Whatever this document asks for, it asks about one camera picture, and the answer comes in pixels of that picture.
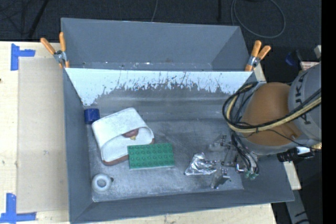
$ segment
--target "aluminum foil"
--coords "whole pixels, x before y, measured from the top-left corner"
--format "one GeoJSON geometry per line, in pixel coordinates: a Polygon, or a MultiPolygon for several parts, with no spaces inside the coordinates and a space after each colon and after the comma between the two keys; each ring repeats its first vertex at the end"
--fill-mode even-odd
{"type": "Polygon", "coordinates": [[[210,161],[205,158],[204,153],[194,155],[189,167],[184,174],[189,175],[211,175],[217,171],[216,164],[218,161],[210,161]]]}

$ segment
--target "black cable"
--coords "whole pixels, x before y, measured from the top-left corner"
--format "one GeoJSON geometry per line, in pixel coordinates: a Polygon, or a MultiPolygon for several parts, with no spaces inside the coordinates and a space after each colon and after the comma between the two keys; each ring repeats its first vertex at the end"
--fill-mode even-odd
{"type": "Polygon", "coordinates": [[[253,161],[254,161],[255,164],[256,164],[256,170],[255,170],[255,173],[256,173],[256,174],[259,174],[259,165],[258,165],[257,160],[254,159],[254,157],[252,156],[251,152],[247,149],[247,147],[245,146],[245,144],[240,140],[239,135],[238,135],[236,132],[234,132],[234,131],[233,131],[233,136],[236,136],[236,139],[237,139],[237,140],[239,141],[239,143],[242,145],[242,147],[244,148],[246,154],[250,155],[250,157],[253,159],[253,161]]]}
{"type": "MultiPolygon", "coordinates": [[[[235,98],[236,96],[244,93],[245,91],[249,91],[251,90],[251,88],[254,88],[255,85],[253,84],[248,84],[247,86],[251,86],[249,88],[246,88],[245,90],[242,89],[242,90],[238,90],[235,94],[231,95],[224,103],[223,107],[222,107],[222,114],[223,114],[223,117],[224,119],[229,123],[231,124],[232,126],[235,126],[235,127],[238,127],[240,129],[250,129],[250,128],[260,128],[260,127],[264,127],[264,126],[267,126],[267,125],[270,125],[270,124],[273,124],[273,123],[276,123],[276,122],[279,122],[281,120],[284,120],[286,119],[287,117],[293,115],[294,113],[296,113],[297,111],[301,110],[302,108],[305,107],[306,104],[308,104],[311,100],[313,100],[315,97],[317,97],[320,93],[321,93],[321,89],[317,90],[315,93],[313,93],[310,97],[308,97],[305,101],[303,101],[299,106],[297,106],[295,109],[293,109],[292,111],[290,111],[288,114],[286,114],[285,116],[279,118],[279,119],[276,119],[276,120],[273,120],[273,121],[269,121],[269,122],[266,122],[266,123],[263,123],[263,124],[258,124],[258,125],[249,125],[249,126],[244,126],[244,125],[241,125],[241,123],[239,122],[234,122],[230,119],[227,118],[226,116],[226,113],[225,113],[225,108],[227,107],[227,105],[230,103],[230,101],[235,98]]],[[[306,113],[308,113],[309,111],[311,111],[312,109],[318,107],[321,103],[315,105],[314,107],[312,107],[310,110],[306,111],[306,113]]],[[[301,115],[293,118],[291,121],[299,118],[301,115]]]]}
{"type": "Polygon", "coordinates": [[[278,10],[280,11],[281,15],[282,15],[282,20],[283,20],[283,27],[282,27],[282,30],[274,35],[274,36],[265,36],[265,35],[260,35],[256,32],[253,32],[252,30],[250,30],[247,26],[245,26],[242,21],[238,18],[238,15],[237,15],[237,10],[236,10],[236,3],[237,3],[237,0],[233,0],[232,1],[232,4],[231,4],[231,21],[232,21],[232,25],[234,25],[235,23],[235,20],[234,20],[234,16],[235,18],[237,19],[237,21],[241,24],[242,27],[244,27],[248,32],[250,32],[251,34],[255,35],[255,36],[258,36],[258,37],[262,37],[262,38],[276,38],[276,37],[279,37],[280,35],[282,35],[282,33],[285,31],[285,28],[286,28],[286,18],[285,18],[285,14],[283,13],[282,9],[279,7],[279,5],[277,3],[275,3],[273,0],[269,0],[271,1],[277,8],[278,10]]]}

